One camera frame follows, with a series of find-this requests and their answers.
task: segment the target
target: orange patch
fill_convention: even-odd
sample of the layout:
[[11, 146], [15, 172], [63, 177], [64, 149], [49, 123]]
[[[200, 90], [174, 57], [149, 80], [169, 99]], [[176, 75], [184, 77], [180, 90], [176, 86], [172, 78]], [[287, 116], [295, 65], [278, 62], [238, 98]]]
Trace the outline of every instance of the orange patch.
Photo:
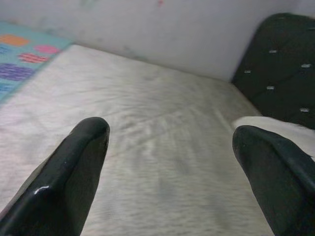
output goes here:
[[3, 34], [0, 35], [0, 42], [19, 47], [28, 44], [29, 40], [13, 34]]

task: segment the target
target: white pillow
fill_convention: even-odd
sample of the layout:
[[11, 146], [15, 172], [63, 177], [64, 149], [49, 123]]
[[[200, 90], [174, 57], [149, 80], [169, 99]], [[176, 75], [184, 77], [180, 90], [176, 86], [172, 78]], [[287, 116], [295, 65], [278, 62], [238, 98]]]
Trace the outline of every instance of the white pillow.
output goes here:
[[315, 161], [315, 131], [312, 129], [269, 117], [242, 117], [233, 122], [235, 129], [242, 125], [256, 126], [290, 139]]

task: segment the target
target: colorful rug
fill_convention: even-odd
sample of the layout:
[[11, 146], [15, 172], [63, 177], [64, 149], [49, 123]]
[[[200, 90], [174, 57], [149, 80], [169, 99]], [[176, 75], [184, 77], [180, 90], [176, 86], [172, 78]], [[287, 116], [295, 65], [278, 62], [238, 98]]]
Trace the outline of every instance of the colorful rug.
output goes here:
[[0, 22], [0, 101], [70, 44], [68, 39]]

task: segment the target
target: mattress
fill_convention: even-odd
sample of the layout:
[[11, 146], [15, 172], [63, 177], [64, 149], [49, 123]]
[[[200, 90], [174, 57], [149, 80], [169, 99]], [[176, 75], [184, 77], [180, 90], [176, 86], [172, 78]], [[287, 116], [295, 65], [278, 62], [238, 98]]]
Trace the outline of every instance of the mattress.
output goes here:
[[83, 236], [272, 235], [232, 150], [232, 121], [258, 112], [231, 84], [73, 45], [0, 114], [0, 208], [99, 116], [110, 143]]

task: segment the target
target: blue rug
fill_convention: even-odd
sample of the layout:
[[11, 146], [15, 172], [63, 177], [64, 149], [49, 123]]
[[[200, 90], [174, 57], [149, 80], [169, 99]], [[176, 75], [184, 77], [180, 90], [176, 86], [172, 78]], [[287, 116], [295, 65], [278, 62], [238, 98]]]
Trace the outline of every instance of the blue rug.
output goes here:
[[68, 39], [0, 22], [0, 101], [70, 44]]

